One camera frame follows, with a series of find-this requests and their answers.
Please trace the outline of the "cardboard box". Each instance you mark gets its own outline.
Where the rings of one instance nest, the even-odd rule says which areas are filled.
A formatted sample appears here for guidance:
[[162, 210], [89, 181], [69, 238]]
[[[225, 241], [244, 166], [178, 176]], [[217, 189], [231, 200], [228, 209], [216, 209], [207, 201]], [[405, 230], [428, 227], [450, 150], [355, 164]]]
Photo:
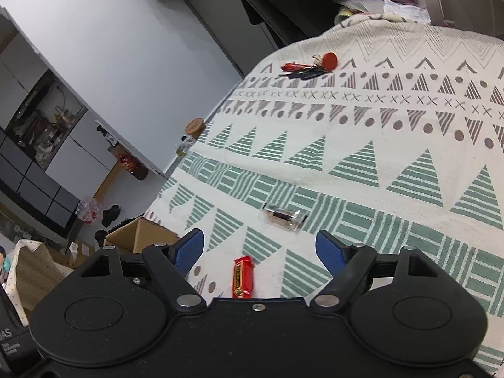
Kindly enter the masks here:
[[179, 239], [173, 231], [140, 217], [109, 233], [103, 245], [115, 246], [121, 254], [140, 254], [147, 246], [158, 242], [173, 245]]

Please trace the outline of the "clear nut bar packet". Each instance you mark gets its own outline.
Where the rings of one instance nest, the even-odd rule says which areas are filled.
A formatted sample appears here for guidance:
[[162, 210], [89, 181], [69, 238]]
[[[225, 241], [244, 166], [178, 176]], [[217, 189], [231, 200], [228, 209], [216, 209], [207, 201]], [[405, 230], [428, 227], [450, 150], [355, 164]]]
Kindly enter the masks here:
[[307, 220], [307, 213], [303, 211], [277, 207], [273, 204], [264, 204], [262, 211], [268, 222], [292, 232], [300, 230]]

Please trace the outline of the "red snack bar packet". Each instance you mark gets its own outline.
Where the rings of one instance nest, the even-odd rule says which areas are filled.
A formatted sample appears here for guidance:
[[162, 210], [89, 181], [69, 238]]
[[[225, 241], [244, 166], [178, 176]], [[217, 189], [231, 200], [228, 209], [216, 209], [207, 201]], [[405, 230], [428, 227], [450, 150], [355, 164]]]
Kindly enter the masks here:
[[234, 260], [232, 271], [232, 297], [233, 299], [251, 299], [253, 295], [253, 261], [251, 256], [242, 256]]

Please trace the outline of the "black shoe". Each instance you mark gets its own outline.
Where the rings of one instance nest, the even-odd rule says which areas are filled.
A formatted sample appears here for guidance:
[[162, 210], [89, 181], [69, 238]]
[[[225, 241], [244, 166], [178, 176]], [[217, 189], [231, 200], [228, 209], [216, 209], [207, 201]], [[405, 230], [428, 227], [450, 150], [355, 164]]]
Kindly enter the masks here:
[[95, 238], [96, 243], [99, 246], [99, 248], [103, 247], [103, 244], [105, 242], [105, 239], [106, 239], [107, 235], [108, 235], [108, 231], [107, 230], [97, 230], [95, 232], [94, 238]]
[[121, 212], [121, 207], [119, 205], [113, 205], [106, 210], [102, 211], [102, 226], [108, 228], [116, 219], [119, 218]]

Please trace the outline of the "dotted cream cloth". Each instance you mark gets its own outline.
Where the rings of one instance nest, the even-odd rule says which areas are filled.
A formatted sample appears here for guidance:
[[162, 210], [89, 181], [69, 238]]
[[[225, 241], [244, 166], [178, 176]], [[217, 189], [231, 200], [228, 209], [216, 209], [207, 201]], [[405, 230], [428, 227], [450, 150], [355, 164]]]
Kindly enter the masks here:
[[8, 256], [10, 269], [3, 287], [22, 325], [27, 326], [34, 307], [73, 269], [55, 262], [43, 242], [21, 239]]

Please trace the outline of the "clear plastic bag on floor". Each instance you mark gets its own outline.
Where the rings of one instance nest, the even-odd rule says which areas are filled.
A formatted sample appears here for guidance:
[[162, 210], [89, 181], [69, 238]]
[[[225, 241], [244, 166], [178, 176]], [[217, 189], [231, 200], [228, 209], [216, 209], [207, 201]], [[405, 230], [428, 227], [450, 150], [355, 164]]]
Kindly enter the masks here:
[[181, 138], [180, 145], [176, 149], [176, 155], [177, 156], [185, 156], [189, 149], [196, 143], [196, 139], [192, 136], [183, 136]]

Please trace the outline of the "water bottle pack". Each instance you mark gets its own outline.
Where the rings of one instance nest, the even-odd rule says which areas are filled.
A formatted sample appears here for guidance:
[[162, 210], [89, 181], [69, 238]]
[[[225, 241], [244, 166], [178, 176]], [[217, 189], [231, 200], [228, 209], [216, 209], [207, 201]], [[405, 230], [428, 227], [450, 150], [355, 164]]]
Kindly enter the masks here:
[[93, 197], [86, 196], [75, 210], [77, 218], [85, 224], [94, 224], [102, 217], [102, 203]]

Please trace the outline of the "brown lidded cup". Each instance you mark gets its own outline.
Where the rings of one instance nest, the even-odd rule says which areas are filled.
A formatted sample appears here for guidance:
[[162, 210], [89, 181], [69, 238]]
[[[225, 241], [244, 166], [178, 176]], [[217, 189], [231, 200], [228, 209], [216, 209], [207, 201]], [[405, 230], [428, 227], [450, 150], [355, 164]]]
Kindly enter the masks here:
[[198, 139], [198, 137], [201, 136], [203, 131], [206, 129], [206, 124], [203, 118], [196, 118], [191, 120], [191, 122], [186, 125], [185, 127], [185, 133], [194, 138], [195, 140]]

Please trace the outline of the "patterned bed cover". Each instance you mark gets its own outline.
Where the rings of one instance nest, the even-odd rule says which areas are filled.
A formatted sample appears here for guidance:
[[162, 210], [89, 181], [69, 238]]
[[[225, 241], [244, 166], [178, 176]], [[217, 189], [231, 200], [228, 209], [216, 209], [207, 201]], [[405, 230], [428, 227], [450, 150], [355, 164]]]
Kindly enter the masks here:
[[[280, 77], [335, 52], [335, 71]], [[297, 232], [264, 204], [307, 213]], [[415, 247], [485, 309], [477, 363], [503, 374], [503, 42], [396, 16], [357, 15], [264, 58], [230, 94], [145, 217], [205, 251], [189, 274], [231, 294], [234, 260], [254, 292], [312, 298], [329, 281], [314, 238], [382, 254]]]

